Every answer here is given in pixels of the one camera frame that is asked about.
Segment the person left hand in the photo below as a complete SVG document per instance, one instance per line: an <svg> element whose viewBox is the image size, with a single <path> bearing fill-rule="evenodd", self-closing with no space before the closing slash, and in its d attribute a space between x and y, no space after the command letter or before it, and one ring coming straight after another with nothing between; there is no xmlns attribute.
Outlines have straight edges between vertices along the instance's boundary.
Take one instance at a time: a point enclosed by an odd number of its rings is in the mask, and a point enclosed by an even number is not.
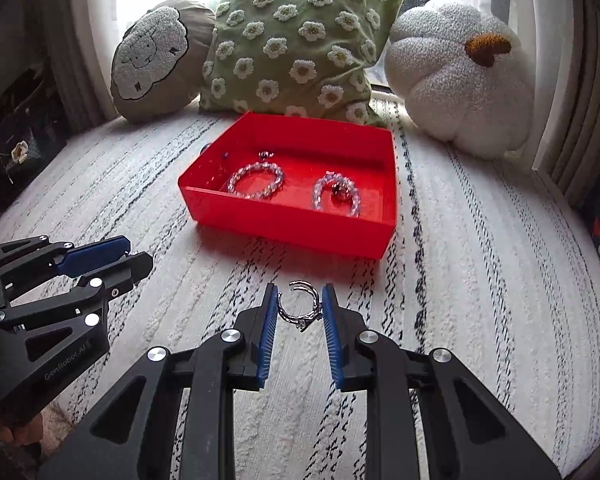
<svg viewBox="0 0 600 480"><path fill-rule="evenodd" d="M43 416L38 413L27 425L10 428L0 422L0 442L15 446L40 443L44 436Z"/></svg>

